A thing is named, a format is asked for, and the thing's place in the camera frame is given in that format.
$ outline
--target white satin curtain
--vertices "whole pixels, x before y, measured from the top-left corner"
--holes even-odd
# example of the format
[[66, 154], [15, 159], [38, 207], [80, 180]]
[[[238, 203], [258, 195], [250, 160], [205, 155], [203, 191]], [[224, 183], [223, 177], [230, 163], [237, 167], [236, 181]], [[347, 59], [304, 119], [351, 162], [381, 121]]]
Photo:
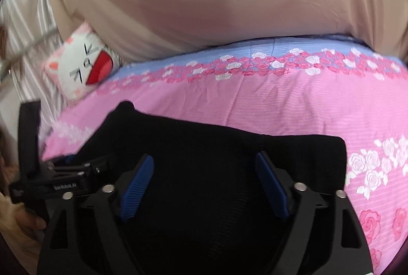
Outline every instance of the white satin curtain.
[[41, 68], [42, 62], [62, 45], [50, 2], [1, 0], [0, 23], [8, 29], [8, 58], [13, 58], [13, 55], [29, 47], [19, 63], [13, 66], [11, 75], [21, 102], [41, 100], [41, 142], [66, 105], [56, 86]]

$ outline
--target red mouth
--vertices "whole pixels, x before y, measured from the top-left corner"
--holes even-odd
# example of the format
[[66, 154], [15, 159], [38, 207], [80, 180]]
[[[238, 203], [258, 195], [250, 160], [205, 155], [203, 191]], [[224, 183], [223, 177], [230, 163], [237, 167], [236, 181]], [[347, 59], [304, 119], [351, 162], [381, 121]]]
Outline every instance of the red mouth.
[[93, 64], [93, 68], [88, 76], [86, 85], [93, 85], [101, 82], [110, 75], [112, 68], [112, 58], [104, 50], [102, 50]]

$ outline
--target ribbed blue pad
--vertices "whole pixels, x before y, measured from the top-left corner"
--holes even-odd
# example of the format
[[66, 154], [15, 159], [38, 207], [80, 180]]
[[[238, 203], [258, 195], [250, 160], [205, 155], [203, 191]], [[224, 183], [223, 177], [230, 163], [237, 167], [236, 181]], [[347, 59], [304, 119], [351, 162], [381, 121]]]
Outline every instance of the ribbed blue pad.
[[147, 156], [139, 171], [122, 195], [120, 218], [123, 222], [135, 216], [146, 188], [154, 173], [154, 161]]
[[258, 153], [255, 157], [255, 170], [264, 187], [266, 196], [275, 216], [287, 219], [290, 215], [288, 197], [279, 180], [268, 165], [268, 161]]

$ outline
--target silver screw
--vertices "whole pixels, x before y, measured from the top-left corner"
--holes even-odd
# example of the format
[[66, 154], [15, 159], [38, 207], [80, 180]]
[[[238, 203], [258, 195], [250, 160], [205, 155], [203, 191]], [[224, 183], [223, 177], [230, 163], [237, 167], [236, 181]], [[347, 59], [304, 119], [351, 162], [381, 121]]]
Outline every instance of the silver screw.
[[298, 191], [306, 191], [307, 190], [307, 186], [303, 183], [295, 183], [295, 189], [297, 189]]
[[342, 199], [347, 197], [346, 193], [343, 190], [337, 190], [336, 191], [336, 196], [338, 196], [339, 198], [342, 198]]
[[103, 191], [104, 193], [111, 193], [111, 192], [115, 191], [115, 186], [112, 185], [112, 184], [105, 185], [105, 186], [102, 188], [102, 191]]
[[73, 196], [74, 196], [74, 194], [73, 194], [72, 192], [66, 192], [66, 193], [64, 193], [64, 194], [62, 195], [62, 198], [63, 198], [64, 200], [70, 200], [70, 199], [72, 199]]

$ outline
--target cartoon face pillow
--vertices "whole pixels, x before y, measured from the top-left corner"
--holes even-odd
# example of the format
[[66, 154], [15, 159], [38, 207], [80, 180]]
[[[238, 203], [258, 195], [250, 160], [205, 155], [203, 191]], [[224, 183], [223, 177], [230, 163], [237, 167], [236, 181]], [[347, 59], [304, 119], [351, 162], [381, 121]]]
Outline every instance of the cartoon face pillow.
[[73, 105], [97, 88], [121, 63], [119, 56], [85, 22], [44, 62], [43, 68], [68, 104]]

